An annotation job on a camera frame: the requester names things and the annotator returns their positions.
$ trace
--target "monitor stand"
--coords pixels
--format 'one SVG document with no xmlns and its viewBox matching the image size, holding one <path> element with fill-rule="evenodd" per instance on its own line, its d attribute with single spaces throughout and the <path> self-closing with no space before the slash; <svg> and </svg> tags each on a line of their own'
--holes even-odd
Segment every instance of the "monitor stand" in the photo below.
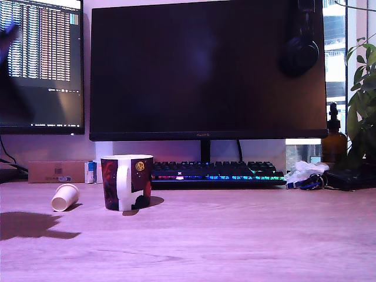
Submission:
<svg viewBox="0 0 376 282">
<path fill-rule="evenodd" d="M 201 140 L 201 162 L 210 163 L 210 139 Z"/>
</svg>

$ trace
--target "small box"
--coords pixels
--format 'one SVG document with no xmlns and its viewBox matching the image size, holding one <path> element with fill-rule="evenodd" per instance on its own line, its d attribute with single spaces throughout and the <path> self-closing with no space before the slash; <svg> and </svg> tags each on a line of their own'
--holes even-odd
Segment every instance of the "small box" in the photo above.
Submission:
<svg viewBox="0 0 376 282">
<path fill-rule="evenodd" d="M 85 183 L 91 184 L 96 181 L 96 163 L 86 162 L 85 163 Z"/>
<path fill-rule="evenodd" d="M 100 160 L 95 160 L 96 163 L 96 180 L 95 183 L 102 184 L 103 183 L 103 177 L 102 177 L 102 164 Z"/>
<path fill-rule="evenodd" d="M 29 162 L 29 183 L 84 183 L 85 161 Z"/>
</svg>

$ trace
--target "bottle cap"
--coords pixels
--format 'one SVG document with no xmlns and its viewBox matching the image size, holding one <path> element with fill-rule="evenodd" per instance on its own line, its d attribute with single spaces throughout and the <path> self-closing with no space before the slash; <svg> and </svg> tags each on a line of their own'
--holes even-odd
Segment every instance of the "bottle cap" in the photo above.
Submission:
<svg viewBox="0 0 376 282">
<path fill-rule="evenodd" d="M 330 104 L 330 120 L 327 122 L 328 129 L 339 129 L 341 127 L 341 122 L 337 119 L 338 110 L 337 110 L 337 104 L 331 103 Z"/>
</svg>

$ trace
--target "mug print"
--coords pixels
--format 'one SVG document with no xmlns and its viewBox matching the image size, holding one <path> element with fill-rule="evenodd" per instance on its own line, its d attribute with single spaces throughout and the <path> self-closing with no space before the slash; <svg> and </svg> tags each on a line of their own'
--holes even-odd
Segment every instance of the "mug print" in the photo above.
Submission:
<svg viewBox="0 0 376 282">
<path fill-rule="evenodd" d="M 102 159 L 103 189 L 105 193 L 105 205 L 109 210 L 119 210 L 119 199 L 116 191 L 116 174 L 118 171 L 117 160 Z M 131 191 L 132 193 L 142 191 L 143 195 L 137 197 L 132 205 L 132 210 L 147 207 L 150 204 L 151 168 L 153 159 L 133 159 L 131 160 Z"/>
</svg>

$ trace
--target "mug handle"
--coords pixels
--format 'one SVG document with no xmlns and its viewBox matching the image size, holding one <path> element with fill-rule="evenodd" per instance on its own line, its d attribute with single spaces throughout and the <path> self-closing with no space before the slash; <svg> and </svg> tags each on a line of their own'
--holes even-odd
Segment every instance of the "mug handle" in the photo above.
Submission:
<svg viewBox="0 0 376 282">
<path fill-rule="evenodd" d="M 116 192 L 119 199 L 119 210 L 132 210 L 132 205 L 136 203 L 136 199 L 143 195 L 143 190 L 132 193 L 132 182 L 130 177 L 129 164 L 119 163 L 116 172 Z"/>
</svg>

